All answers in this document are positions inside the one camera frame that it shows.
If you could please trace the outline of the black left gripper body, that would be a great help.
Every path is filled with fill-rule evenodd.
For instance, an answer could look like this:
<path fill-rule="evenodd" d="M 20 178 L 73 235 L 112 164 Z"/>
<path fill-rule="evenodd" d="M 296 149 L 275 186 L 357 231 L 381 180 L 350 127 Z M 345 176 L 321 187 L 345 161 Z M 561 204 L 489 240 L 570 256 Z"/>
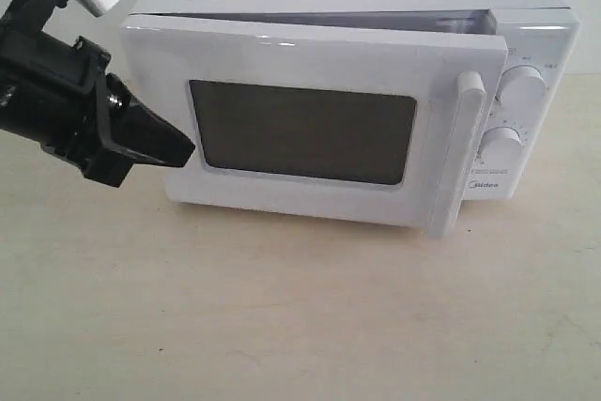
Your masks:
<path fill-rule="evenodd" d="M 39 143 L 87 179 L 119 187 L 134 165 L 116 147 L 132 93 L 107 72 L 110 54 L 79 37 L 1 30 L 1 128 Z"/>

